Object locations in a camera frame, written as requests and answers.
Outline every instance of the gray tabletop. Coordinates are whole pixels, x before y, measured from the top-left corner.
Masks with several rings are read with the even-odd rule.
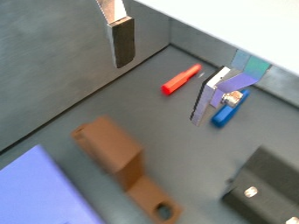
[[[183,206],[179,223],[246,223],[220,203],[227,180],[261,144],[299,168],[299,113],[252,87],[224,129],[195,127],[190,114],[203,78],[194,77],[171,96],[160,86],[198,62],[167,47],[3,154],[2,167],[42,144],[107,223],[151,223],[71,139],[80,124],[106,114],[143,144],[148,175]],[[200,63],[207,76],[215,67]]]

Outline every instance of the hole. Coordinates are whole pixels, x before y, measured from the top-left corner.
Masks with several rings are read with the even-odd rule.
[[[167,204],[164,204],[164,203],[160,203],[156,206],[155,211],[158,213],[159,218],[163,221],[170,220],[172,218],[172,216],[174,216],[174,210],[172,210],[172,208]]]

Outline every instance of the blue block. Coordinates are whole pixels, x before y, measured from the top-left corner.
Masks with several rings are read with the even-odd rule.
[[[240,98],[238,106],[232,108],[228,105],[224,105],[215,116],[211,118],[212,124],[219,128],[226,126],[232,116],[238,113],[242,103],[248,98],[250,91],[247,89],[243,89],[240,93],[243,94],[243,96]]]

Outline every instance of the brown block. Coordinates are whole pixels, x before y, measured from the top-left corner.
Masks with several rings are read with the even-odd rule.
[[[71,133],[80,148],[111,173],[154,223],[174,224],[182,209],[146,176],[143,147],[107,116]]]

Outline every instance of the gray wall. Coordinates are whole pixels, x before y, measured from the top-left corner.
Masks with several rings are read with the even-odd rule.
[[[95,0],[0,1],[0,150],[168,45],[168,17],[126,8],[136,56],[116,69]]]

